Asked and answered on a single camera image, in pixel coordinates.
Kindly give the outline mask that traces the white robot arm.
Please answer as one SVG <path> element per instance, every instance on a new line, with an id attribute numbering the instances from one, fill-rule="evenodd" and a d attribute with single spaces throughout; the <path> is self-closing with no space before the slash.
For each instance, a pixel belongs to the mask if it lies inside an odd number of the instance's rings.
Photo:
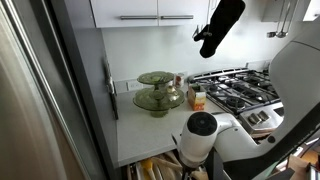
<path id="1" fill-rule="evenodd" d="M 280 125 L 257 144 L 233 115 L 195 112 L 177 145 L 185 170 L 198 168 L 216 150 L 232 180 L 264 178 L 319 129 L 320 17 L 275 56 L 269 75 L 284 108 Z"/>

